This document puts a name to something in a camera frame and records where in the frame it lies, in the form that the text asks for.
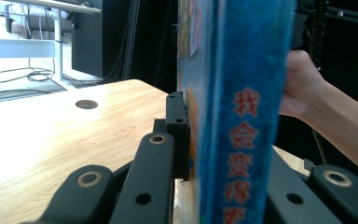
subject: floor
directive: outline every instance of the floor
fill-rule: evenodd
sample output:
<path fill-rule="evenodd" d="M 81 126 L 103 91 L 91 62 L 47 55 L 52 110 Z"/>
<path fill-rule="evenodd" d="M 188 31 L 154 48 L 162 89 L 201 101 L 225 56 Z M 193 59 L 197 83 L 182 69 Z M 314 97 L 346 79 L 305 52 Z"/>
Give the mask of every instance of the floor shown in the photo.
<path fill-rule="evenodd" d="M 0 39 L 25 39 L 26 30 L 19 23 L 13 22 L 12 33 L 6 31 L 6 20 L 3 17 L 0 17 Z M 54 38 L 53 32 L 33 32 L 33 39 L 48 39 Z M 71 33 L 64 33 L 62 37 L 62 71 L 64 78 L 59 80 L 57 75 L 51 77 L 51 72 L 48 72 L 48 77 L 51 77 L 52 80 L 59 83 L 65 89 L 73 90 L 76 88 L 87 87 L 89 85 L 98 84 L 100 79 L 95 76 L 78 72 L 73 70 L 71 67 L 72 64 L 72 45 L 71 45 L 72 36 Z M 4 70 L 13 70 L 19 68 L 28 68 L 21 69 L 16 71 L 10 71 L 5 73 L 0 73 L 0 82 L 6 82 L 6 86 L 9 89 L 21 89 L 23 86 L 28 85 L 29 80 L 26 78 L 20 78 L 21 80 L 17 81 L 8 81 L 11 79 L 16 79 L 18 77 L 24 77 L 24 74 L 33 72 L 32 68 L 43 68 L 49 71 L 54 70 L 55 62 L 52 58 L 4 58 L 0 59 L 0 71 Z"/>

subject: desk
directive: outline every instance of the desk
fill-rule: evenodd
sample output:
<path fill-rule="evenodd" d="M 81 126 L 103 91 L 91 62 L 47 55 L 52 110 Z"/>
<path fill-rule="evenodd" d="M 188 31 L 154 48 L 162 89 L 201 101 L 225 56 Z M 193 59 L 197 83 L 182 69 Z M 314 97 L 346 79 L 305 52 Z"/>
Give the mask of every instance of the desk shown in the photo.
<path fill-rule="evenodd" d="M 0 103 L 0 223 L 37 220 L 80 167 L 114 171 L 131 161 L 154 119 L 165 118 L 166 95 L 128 80 Z M 82 100 L 98 106 L 81 109 Z M 300 159 L 275 149 L 301 168 Z"/>
<path fill-rule="evenodd" d="M 41 7 L 57 8 L 54 21 L 54 41 L 49 40 L 3 40 L 0 39 L 0 58 L 56 57 L 58 82 L 62 81 L 62 9 L 80 13 L 101 13 L 94 7 L 76 6 L 52 0 L 10 0 L 12 2 Z"/>

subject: hand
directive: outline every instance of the hand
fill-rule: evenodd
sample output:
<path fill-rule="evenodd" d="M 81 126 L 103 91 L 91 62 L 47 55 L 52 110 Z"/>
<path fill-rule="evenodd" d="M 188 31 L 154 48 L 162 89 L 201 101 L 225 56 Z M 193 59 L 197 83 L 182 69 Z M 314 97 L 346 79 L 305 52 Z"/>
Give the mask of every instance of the hand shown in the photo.
<path fill-rule="evenodd" d="M 323 96 L 325 83 L 307 52 L 291 50 L 280 113 L 300 119 L 314 99 Z"/>

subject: book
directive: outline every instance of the book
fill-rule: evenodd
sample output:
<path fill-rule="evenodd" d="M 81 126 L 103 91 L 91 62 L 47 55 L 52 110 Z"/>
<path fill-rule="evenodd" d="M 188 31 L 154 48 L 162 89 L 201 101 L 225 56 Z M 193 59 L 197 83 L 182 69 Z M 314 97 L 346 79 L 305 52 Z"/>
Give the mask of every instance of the book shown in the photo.
<path fill-rule="evenodd" d="M 178 86 L 190 122 L 181 223 L 261 223 L 294 1 L 180 0 Z"/>

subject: metal ring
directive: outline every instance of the metal ring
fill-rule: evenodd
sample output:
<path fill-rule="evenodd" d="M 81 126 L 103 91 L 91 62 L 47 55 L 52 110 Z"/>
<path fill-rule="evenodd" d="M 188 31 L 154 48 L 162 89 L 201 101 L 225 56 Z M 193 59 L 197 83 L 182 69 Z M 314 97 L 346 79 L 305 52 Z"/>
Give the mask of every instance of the metal ring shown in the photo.
<path fill-rule="evenodd" d="M 95 179 L 92 180 L 92 181 L 85 181 L 84 178 L 87 176 L 87 175 L 95 175 Z M 79 187 L 82 187 L 82 188 L 89 188 L 89 187 L 92 187 L 96 184 L 98 184 L 101 179 L 103 178 L 103 176 L 101 175 L 100 172 L 97 172 L 97 171 L 88 171 L 86 173 L 84 173 L 83 175 L 81 175 L 76 183 L 78 184 Z"/>
<path fill-rule="evenodd" d="M 324 171 L 324 178 L 326 178 L 326 180 L 328 180 L 330 183 L 344 188 L 350 187 L 352 185 L 351 180 L 347 176 L 337 171 Z"/>
<path fill-rule="evenodd" d="M 153 135 L 149 138 L 149 141 L 153 144 L 162 144 L 165 142 L 165 137 L 163 135 Z"/>

